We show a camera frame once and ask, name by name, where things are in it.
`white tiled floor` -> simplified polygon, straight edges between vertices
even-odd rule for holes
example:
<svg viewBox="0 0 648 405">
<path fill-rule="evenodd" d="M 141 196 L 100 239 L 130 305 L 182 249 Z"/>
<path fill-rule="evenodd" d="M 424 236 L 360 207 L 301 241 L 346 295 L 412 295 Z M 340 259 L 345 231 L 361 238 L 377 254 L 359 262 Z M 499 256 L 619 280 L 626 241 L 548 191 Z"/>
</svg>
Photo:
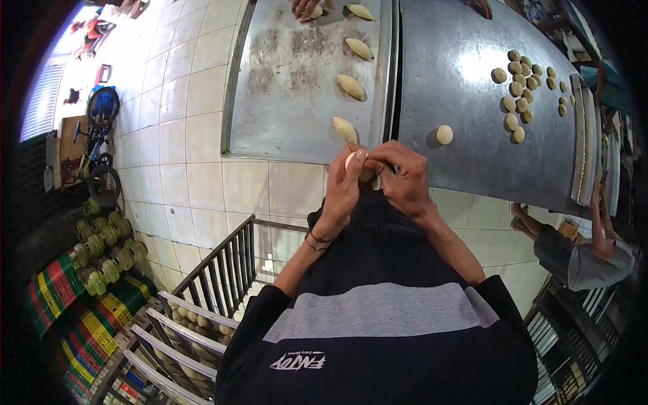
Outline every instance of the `white tiled floor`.
<svg viewBox="0 0 648 405">
<path fill-rule="evenodd" d="M 173 289 L 250 214 L 305 225 L 324 196 L 323 165 L 220 156 L 226 73 L 246 4 L 151 0 L 100 50 L 113 65 L 109 85 L 122 102 L 114 147 L 126 215 L 149 248 L 147 272 L 160 288 Z M 448 225 L 488 274 L 502 276 L 525 314 L 546 271 L 531 241 L 510 230 L 509 202 L 430 192 Z M 531 214 L 558 221 L 546 210 Z M 272 281 L 303 237 L 277 229 L 257 229 L 256 236 L 257 267 L 267 273 L 259 277 Z"/>
</svg>

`metal work surface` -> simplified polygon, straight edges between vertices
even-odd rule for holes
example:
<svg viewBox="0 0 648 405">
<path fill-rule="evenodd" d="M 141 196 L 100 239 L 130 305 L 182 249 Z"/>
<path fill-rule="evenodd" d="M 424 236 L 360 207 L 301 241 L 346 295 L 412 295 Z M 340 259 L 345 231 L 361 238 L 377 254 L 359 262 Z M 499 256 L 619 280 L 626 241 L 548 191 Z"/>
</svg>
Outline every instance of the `metal work surface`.
<svg viewBox="0 0 648 405">
<path fill-rule="evenodd" d="M 376 72 L 389 67 L 391 47 L 385 51 L 382 42 L 391 43 L 391 0 L 363 2 L 376 21 L 345 17 L 343 5 L 300 24 L 291 2 L 257 1 L 239 44 L 235 88 L 232 83 L 227 89 L 226 111 L 231 108 L 232 115 L 231 126 L 223 125 L 224 156 L 328 164 L 345 143 L 333 128 L 333 117 L 353 124 L 363 145 L 373 149 L 382 142 L 388 76 Z M 345 38 L 364 41 L 375 58 L 361 59 Z M 364 102 L 340 90 L 340 74 L 364 87 Z"/>
<path fill-rule="evenodd" d="M 559 97 L 572 93 L 569 60 L 522 16 L 491 1 L 493 20 L 460 0 L 400 0 L 402 99 L 399 140 L 428 160 L 431 187 L 471 192 L 565 212 L 570 200 L 575 148 L 574 109 L 558 115 Z M 517 50 L 542 66 L 542 86 L 530 104 L 535 120 L 523 124 L 516 145 L 503 127 L 500 99 L 509 94 L 491 79 L 507 70 Z M 550 91 L 547 66 L 568 91 Z M 430 133 L 449 125 L 454 140 L 439 146 Z"/>
</svg>

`man in gray shirt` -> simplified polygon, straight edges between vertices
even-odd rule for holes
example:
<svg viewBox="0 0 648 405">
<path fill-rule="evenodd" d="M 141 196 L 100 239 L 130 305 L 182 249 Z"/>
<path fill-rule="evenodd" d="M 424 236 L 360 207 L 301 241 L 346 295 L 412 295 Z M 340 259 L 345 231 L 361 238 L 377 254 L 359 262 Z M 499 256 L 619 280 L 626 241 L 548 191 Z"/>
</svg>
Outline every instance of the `man in gray shirt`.
<svg viewBox="0 0 648 405">
<path fill-rule="evenodd" d="M 519 203 L 511 204 L 511 227 L 534 240 L 533 252 L 540 265 L 573 291 L 611 286 L 626 278 L 634 266 L 631 247 L 612 228 L 600 183 L 594 186 L 590 207 L 592 239 L 575 246 L 553 226 L 529 216 Z"/>
</svg>

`red motorcycle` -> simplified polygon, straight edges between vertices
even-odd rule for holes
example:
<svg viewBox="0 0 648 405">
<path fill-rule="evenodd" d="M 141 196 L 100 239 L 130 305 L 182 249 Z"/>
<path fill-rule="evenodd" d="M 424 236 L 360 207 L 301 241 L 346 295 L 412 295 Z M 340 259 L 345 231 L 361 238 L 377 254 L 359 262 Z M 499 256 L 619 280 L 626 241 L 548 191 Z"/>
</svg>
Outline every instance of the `red motorcycle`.
<svg viewBox="0 0 648 405">
<path fill-rule="evenodd" d="M 112 31 L 117 25 L 109 23 L 99 19 L 99 16 L 95 15 L 88 21 L 75 21 L 70 26 L 70 31 L 72 33 L 86 28 L 87 34 L 84 36 L 83 45 L 77 49 L 73 55 L 81 60 L 85 55 L 86 58 L 92 59 L 97 54 L 97 47 L 101 41 Z"/>
</svg>

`gray shirt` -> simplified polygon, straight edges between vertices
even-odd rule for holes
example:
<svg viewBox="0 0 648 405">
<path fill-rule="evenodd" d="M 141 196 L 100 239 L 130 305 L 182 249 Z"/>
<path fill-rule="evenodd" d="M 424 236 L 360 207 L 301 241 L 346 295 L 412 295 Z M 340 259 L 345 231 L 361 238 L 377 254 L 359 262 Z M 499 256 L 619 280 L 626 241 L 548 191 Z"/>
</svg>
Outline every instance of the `gray shirt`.
<svg viewBox="0 0 648 405">
<path fill-rule="evenodd" d="M 606 240 L 614 242 L 614 256 L 610 262 L 594 254 L 592 241 L 574 247 L 567 268 L 570 290 L 608 287 L 623 280 L 632 272 L 634 256 L 630 246 L 618 240 Z"/>
</svg>

